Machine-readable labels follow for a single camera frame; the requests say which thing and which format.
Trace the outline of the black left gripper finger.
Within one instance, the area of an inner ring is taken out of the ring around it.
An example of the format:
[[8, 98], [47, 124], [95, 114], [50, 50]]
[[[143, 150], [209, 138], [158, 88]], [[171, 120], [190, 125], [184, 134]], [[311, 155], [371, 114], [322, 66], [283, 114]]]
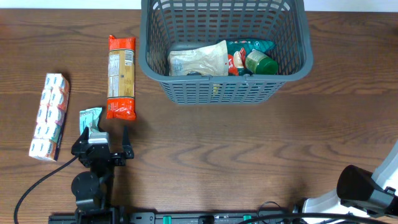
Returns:
[[73, 144], [73, 149], [81, 149], [84, 145], [87, 144], [89, 138], [89, 128], [86, 127], [82, 134], [78, 137], [76, 142]]
[[128, 129], [126, 126], [123, 129], [122, 147], [125, 153], [132, 152], [132, 146], [129, 140]]

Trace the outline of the orange biscuit packet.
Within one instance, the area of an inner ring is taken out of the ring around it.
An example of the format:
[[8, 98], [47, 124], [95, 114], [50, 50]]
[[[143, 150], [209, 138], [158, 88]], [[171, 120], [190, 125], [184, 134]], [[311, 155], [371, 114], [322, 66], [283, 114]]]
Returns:
[[108, 38], [107, 119], [136, 119], [135, 55], [136, 38]]

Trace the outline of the beige paper pouch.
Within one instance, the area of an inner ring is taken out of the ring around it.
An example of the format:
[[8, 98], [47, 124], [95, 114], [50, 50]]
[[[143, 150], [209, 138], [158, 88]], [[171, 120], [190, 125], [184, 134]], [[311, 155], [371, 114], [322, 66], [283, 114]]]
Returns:
[[228, 76], [229, 61], [226, 41], [193, 50], [171, 51], [169, 75]]

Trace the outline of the green Nescafe coffee bag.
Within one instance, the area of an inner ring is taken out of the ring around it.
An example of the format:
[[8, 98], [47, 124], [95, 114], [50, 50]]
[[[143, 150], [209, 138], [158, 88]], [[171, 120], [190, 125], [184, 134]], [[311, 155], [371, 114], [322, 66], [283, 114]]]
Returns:
[[267, 55], [274, 49], [275, 43], [262, 39], [222, 40], [218, 43], [225, 44], [228, 56], [228, 73], [232, 76], [243, 76], [251, 73], [245, 66], [245, 60], [253, 50]]

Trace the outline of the green lid jar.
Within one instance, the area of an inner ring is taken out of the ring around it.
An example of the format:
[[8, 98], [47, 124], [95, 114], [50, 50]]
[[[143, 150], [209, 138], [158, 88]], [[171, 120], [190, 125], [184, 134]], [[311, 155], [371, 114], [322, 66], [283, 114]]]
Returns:
[[279, 67], [275, 60], [257, 50], [248, 54], [245, 66], [251, 73], [258, 75], [275, 75]]

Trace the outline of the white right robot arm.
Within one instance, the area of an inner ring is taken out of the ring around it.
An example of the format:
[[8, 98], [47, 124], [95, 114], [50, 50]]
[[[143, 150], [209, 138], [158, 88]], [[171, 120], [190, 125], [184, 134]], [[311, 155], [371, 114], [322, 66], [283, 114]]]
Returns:
[[306, 198], [294, 207], [294, 212], [397, 218], [397, 145], [375, 171], [347, 166], [335, 189]]

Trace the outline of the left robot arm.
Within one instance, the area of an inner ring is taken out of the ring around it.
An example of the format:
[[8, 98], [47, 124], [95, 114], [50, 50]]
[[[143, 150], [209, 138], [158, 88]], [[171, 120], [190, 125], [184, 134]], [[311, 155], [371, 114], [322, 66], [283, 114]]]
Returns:
[[127, 128], [124, 128], [121, 146], [121, 152], [111, 152], [109, 134], [89, 133], [88, 128], [73, 144], [71, 154], [89, 168], [78, 174], [71, 185], [76, 198], [77, 223], [129, 223], [124, 207], [111, 205], [114, 168], [125, 166], [128, 159], [134, 158]]

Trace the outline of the mint green tissue pouch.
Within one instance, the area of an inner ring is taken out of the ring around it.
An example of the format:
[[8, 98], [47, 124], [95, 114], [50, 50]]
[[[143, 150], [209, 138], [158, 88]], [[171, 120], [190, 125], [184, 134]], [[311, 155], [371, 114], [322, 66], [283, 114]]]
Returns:
[[89, 134], [98, 133], [99, 132], [99, 121], [102, 114], [102, 108], [89, 108], [86, 110], [80, 111], [79, 114], [79, 128], [80, 134], [82, 134], [85, 128], [88, 128]]

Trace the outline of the Kleenex tissue multipack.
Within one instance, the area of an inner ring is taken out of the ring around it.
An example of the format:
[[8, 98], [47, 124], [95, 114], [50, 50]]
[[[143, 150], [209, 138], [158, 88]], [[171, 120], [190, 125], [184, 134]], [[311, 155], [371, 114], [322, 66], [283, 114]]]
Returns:
[[70, 95], [70, 84], [61, 73], [47, 73], [29, 156], [56, 161], [60, 150]]

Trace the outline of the grey plastic lattice basket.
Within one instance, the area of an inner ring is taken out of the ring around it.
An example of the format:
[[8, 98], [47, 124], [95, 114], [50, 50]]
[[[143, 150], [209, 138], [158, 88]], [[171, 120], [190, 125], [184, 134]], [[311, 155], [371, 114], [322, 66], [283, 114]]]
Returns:
[[[305, 77], [313, 66], [303, 0], [212, 1], [143, 0], [139, 65], [181, 105], [262, 103], [286, 82]], [[167, 57], [221, 40], [263, 39], [274, 43], [269, 55], [274, 75], [172, 77]]]

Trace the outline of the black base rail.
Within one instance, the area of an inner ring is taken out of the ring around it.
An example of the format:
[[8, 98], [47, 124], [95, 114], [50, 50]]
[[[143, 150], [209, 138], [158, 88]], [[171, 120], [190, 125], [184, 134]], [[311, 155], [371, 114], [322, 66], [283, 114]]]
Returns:
[[75, 211], [73, 213], [53, 213], [48, 223], [125, 223], [125, 224], [224, 224], [240, 223], [267, 215], [286, 215], [285, 210], [261, 210], [259, 212], [205, 212], [205, 213], [128, 213], [117, 208], [98, 211]]

